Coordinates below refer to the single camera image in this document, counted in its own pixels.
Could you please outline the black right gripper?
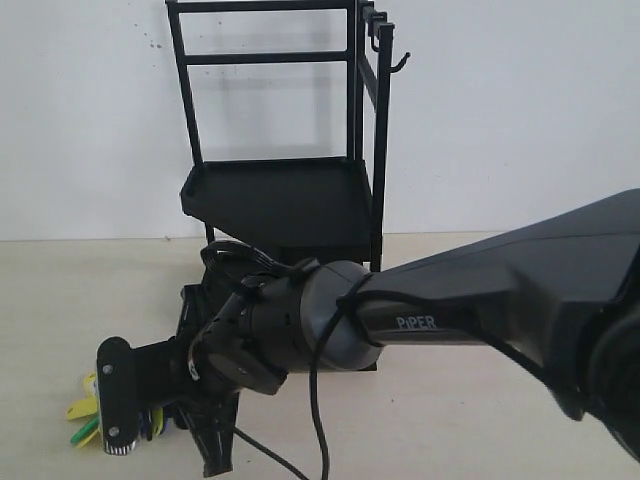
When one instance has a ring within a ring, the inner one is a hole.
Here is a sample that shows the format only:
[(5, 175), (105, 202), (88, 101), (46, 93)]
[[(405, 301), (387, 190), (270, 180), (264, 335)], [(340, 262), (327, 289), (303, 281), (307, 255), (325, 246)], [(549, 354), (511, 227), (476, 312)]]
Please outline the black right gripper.
[(240, 392), (272, 396), (287, 379), (286, 368), (269, 357), (271, 320), (262, 313), (287, 286), (264, 271), (221, 279), (208, 271), (183, 289), (178, 411), (205, 463), (232, 461)]

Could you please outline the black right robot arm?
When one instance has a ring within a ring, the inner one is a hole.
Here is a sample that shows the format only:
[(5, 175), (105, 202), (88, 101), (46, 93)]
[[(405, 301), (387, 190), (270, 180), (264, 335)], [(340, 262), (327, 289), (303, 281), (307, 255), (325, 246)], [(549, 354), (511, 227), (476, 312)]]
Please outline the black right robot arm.
[(290, 373), (357, 371), (391, 345), (457, 339), (501, 352), (563, 413), (597, 419), (639, 455), (639, 192), (382, 271), (350, 260), (294, 265), (243, 243), (202, 250), (257, 270), (181, 349), (194, 397), (273, 395)]

